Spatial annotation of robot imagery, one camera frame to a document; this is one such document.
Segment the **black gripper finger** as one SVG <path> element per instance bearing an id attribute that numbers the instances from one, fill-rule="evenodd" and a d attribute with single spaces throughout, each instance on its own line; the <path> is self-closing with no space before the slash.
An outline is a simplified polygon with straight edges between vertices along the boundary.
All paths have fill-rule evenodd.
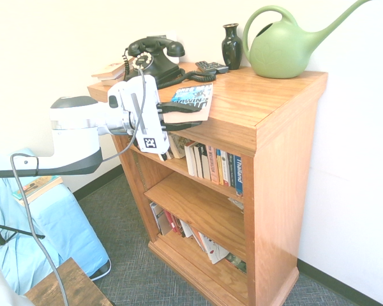
<path id="1" fill-rule="evenodd" d="M 201 125 L 201 121 L 195 122 L 179 122 L 179 123 L 166 123 L 164 121 L 160 122 L 161 129 L 163 131 L 180 131 L 188 128 L 192 128 L 198 125 Z"/>
<path id="2" fill-rule="evenodd" d="M 176 103 L 176 102 L 157 103 L 156 109 L 158 113 L 171 113 L 171 112 L 198 113 L 202 111 L 202 109 L 197 106 Z"/>

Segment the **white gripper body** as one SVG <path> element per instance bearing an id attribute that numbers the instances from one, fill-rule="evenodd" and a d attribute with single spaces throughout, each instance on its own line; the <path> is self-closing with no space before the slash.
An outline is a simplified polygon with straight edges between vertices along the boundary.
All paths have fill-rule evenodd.
<path id="1" fill-rule="evenodd" d="M 163 154 L 169 149 L 167 133 L 162 131 L 156 105 L 160 102 L 156 81 L 151 75 L 136 76 L 117 83 L 117 100 L 123 108 L 139 117 L 135 138 L 142 152 Z"/>

